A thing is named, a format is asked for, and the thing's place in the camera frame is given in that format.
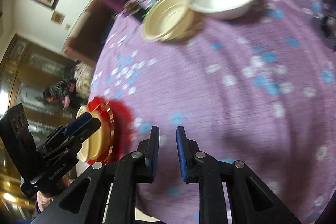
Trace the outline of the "operator left hand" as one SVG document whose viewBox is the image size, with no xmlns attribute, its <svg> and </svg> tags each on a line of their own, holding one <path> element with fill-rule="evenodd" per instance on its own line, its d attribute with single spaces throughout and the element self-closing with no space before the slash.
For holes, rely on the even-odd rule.
<svg viewBox="0 0 336 224">
<path fill-rule="evenodd" d="M 62 184 L 65 188 L 69 187 L 70 184 L 73 182 L 72 179 L 69 179 L 67 176 L 64 176 L 61 179 Z M 41 191 L 37 192 L 37 201 L 35 203 L 35 214 L 39 215 L 43 210 L 45 210 L 50 204 L 53 203 L 58 196 L 47 197 Z"/>
</svg>

